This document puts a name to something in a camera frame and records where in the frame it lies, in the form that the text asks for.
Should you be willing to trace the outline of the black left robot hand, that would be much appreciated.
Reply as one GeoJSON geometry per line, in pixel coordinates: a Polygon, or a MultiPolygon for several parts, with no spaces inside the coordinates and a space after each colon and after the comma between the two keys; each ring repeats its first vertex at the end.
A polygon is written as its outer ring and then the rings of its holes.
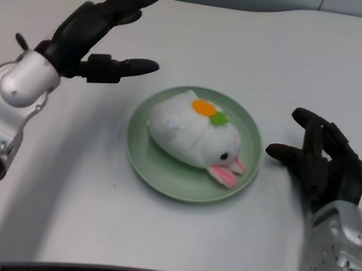
{"type": "Polygon", "coordinates": [[[84,77],[88,83],[118,83],[123,77],[145,75],[159,70],[149,59],[114,60],[107,54],[90,54],[111,29],[136,22],[142,9],[159,0],[105,0],[85,2],[41,41],[35,51],[43,55],[62,77],[84,77]]]}

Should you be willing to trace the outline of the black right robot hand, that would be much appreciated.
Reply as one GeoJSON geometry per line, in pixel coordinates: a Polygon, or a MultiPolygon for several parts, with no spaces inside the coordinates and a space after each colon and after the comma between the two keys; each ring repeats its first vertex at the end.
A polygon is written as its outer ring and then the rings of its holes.
{"type": "Polygon", "coordinates": [[[266,152],[301,182],[305,202],[313,212],[342,201],[355,205],[362,197],[362,162],[339,128],[304,108],[292,117],[304,128],[303,147],[270,144],[266,152]]]}

